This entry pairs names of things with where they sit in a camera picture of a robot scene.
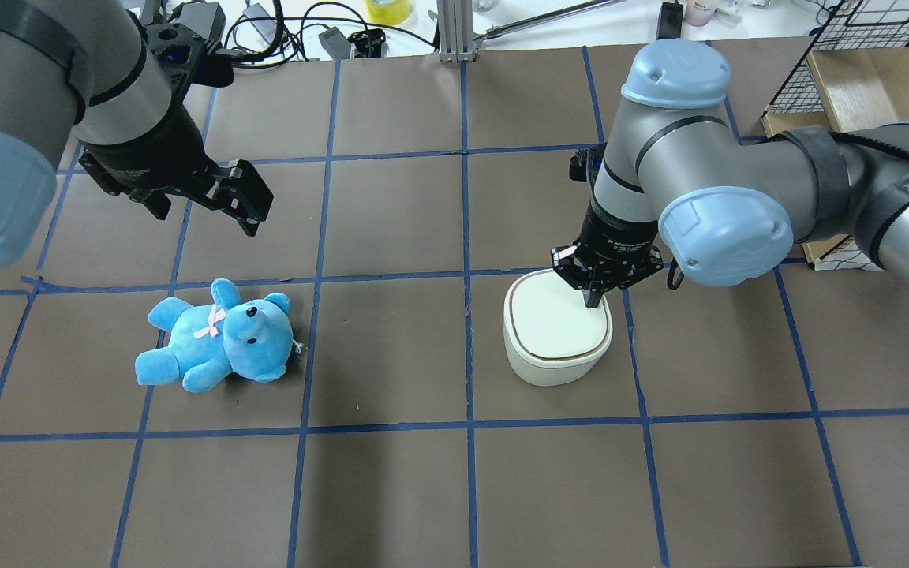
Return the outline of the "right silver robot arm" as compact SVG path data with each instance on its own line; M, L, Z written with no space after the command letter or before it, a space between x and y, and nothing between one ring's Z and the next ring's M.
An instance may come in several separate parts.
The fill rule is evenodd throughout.
M909 121L854 133L787 130L743 145L725 121L730 65L688 39L635 55L606 144L579 151L590 186L576 240L553 272L597 307L672 262L701 286L768 273L797 242L836 234L909 287Z

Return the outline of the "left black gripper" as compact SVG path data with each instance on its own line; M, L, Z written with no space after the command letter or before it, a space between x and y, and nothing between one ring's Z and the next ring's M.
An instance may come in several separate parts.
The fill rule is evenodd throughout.
M204 195L204 206L230 216L248 237L266 222L274 194L247 159L217 165L206 155L191 118L164 118L154 129L122 144L86 144L80 166L110 196L127 196L166 220L165 193Z

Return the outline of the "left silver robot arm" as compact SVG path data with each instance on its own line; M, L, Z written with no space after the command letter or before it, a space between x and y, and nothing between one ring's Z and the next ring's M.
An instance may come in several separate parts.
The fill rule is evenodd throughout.
M223 47L213 2L165 12L142 1L0 1L0 268L28 251L66 141L112 196L165 219L180 196L229 215L253 236L274 195L256 168L206 154L184 105L192 85L222 88L255 55Z

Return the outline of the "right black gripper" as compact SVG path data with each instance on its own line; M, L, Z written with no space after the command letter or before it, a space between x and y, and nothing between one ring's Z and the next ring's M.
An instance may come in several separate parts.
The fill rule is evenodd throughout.
M628 222L588 207L576 240L551 250L552 269L571 288L585 290L586 307L598 308L605 292L664 269L656 236L655 222Z

